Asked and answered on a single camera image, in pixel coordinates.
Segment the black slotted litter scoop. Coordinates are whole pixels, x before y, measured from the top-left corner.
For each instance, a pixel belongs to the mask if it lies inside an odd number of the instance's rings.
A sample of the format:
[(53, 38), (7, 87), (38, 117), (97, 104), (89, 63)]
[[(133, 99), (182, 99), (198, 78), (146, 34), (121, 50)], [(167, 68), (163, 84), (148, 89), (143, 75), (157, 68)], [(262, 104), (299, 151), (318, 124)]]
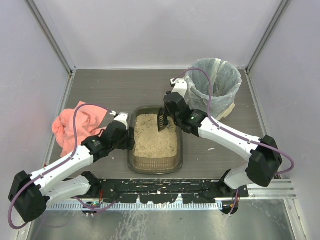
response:
[(158, 132), (163, 131), (169, 124), (166, 109), (161, 107), (157, 114), (157, 129)]

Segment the grey plastic litter box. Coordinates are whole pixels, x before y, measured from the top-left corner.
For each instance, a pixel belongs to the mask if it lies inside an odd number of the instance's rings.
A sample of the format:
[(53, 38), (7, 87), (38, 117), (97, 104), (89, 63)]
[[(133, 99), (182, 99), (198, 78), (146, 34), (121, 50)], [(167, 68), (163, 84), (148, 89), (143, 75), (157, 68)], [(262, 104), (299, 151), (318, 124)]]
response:
[[(135, 128), (136, 118), (139, 115), (158, 115), (160, 106), (141, 106), (131, 115), (130, 127)], [(176, 126), (177, 133), (177, 154), (173, 157), (165, 158), (144, 158), (134, 155), (133, 150), (128, 152), (128, 167), (136, 173), (147, 175), (171, 174), (178, 171), (183, 165), (183, 134), (182, 130)]]

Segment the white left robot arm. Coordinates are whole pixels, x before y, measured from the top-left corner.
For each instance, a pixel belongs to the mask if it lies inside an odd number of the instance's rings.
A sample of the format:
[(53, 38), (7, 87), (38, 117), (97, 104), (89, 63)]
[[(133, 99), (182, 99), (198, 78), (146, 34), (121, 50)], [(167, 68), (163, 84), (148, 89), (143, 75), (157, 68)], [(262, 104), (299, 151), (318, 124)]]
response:
[(100, 180), (89, 171), (67, 180), (71, 174), (107, 157), (113, 150), (128, 149), (128, 115), (120, 113), (99, 135), (87, 137), (76, 150), (30, 174), (24, 170), (13, 179), (8, 199), (25, 223), (39, 218), (58, 202), (77, 196), (96, 197)]

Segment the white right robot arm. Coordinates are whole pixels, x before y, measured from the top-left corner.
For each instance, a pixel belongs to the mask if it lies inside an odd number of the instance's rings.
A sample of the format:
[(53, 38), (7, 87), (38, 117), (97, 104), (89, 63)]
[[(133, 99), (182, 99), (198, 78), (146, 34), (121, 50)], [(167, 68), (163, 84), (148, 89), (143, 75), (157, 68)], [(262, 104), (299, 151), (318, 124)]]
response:
[(204, 111), (190, 109), (184, 99), (187, 83), (183, 79), (172, 79), (170, 84), (173, 89), (163, 99), (164, 114), (183, 132), (218, 143), (246, 161), (241, 167), (227, 170), (211, 188), (211, 194), (233, 196), (237, 189), (249, 184), (268, 187), (283, 162), (276, 141), (268, 135), (259, 138), (242, 133)]

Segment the beige cat litter pellets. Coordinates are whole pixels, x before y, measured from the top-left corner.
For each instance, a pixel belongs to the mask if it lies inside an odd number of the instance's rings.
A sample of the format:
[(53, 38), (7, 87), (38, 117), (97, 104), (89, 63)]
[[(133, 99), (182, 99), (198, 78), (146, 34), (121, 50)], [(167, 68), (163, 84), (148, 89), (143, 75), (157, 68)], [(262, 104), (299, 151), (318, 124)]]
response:
[(133, 154), (140, 158), (170, 158), (177, 155), (177, 128), (171, 118), (158, 131), (156, 114), (141, 114), (135, 120)]

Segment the pink cloth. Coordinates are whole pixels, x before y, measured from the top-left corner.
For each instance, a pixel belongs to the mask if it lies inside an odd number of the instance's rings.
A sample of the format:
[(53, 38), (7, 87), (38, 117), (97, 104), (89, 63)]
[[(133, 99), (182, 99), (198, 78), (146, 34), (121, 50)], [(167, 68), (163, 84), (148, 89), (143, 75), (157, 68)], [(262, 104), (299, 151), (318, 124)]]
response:
[(101, 134), (105, 128), (100, 125), (108, 112), (105, 107), (82, 101), (76, 108), (63, 110), (52, 124), (56, 142), (62, 148), (60, 156), (70, 154), (86, 138)]

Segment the translucent white bin liner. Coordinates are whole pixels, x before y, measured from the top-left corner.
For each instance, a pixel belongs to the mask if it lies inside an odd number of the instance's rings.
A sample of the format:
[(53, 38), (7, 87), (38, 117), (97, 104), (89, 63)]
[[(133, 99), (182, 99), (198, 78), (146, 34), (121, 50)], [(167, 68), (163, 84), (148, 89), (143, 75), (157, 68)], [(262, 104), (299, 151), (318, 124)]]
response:
[(242, 77), (237, 68), (218, 58), (203, 58), (196, 61), (184, 80), (188, 90), (185, 101), (192, 109), (207, 112), (215, 119), (233, 102), (242, 85)]

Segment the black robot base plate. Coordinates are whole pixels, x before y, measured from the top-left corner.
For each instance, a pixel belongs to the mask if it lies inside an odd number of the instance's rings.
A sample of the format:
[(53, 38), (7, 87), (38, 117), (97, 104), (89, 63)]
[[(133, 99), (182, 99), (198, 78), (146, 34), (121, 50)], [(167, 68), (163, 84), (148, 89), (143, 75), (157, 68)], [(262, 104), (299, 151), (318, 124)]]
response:
[(95, 196), (79, 195), (81, 200), (102, 199), (104, 203), (147, 204), (175, 203), (178, 197), (183, 204), (215, 203), (233, 199), (236, 192), (222, 192), (222, 185), (211, 179), (101, 179)]

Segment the left aluminium corner post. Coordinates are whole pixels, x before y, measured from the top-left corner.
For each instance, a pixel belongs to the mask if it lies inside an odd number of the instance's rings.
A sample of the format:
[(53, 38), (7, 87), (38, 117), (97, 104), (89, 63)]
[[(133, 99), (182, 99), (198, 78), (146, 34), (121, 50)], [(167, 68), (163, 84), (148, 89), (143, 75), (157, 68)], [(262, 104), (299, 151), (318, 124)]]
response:
[(30, 11), (34, 15), (64, 69), (69, 75), (74, 75), (77, 68), (74, 66), (70, 53), (68, 52), (67, 47), (55, 26), (45, 2), (43, 0), (26, 0), (25, 2), (30, 8)]

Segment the aluminium corner post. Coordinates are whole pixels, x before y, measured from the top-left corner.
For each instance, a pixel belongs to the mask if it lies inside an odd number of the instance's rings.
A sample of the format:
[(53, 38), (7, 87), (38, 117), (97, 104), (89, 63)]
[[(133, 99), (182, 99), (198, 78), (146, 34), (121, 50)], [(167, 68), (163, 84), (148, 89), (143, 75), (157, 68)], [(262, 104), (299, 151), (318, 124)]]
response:
[(291, 0), (281, 0), (278, 7), (275, 10), (275, 13), (273, 14), (261, 40), (259, 41), (246, 69), (245, 72), (247, 74), (250, 73), (250, 71), (253, 69), (256, 61), (258, 60), (261, 52), (263, 51), (265, 45), (267, 44), (268, 40), (270, 39), (272, 33), (276, 29), (278, 22), (280, 21), (282, 15), (285, 13), (287, 7), (291, 3)]
[(74, 66), (70, 53), (68, 52), (67, 47), (55, 26), (45, 2), (43, 0), (26, 0), (25, 2), (30, 8), (30, 11), (34, 15), (64, 69), (69, 75), (74, 75), (77, 68)]

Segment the right aluminium corner post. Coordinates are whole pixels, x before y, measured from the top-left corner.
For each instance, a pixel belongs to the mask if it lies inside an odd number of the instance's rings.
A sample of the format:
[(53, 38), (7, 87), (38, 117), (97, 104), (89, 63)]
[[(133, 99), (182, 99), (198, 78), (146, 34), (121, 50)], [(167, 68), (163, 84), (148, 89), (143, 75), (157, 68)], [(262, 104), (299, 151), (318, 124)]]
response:
[(245, 72), (247, 74), (250, 73), (250, 71), (253, 69), (256, 61), (258, 60), (261, 52), (263, 51), (265, 45), (267, 44), (268, 40), (270, 39), (272, 33), (276, 29), (278, 22), (280, 21), (282, 15), (285, 13), (287, 7), (291, 3), (291, 0), (281, 0), (278, 7), (275, 10), (275, 13), (273, 14), (261, 40), (259, 41), (246, 69)]

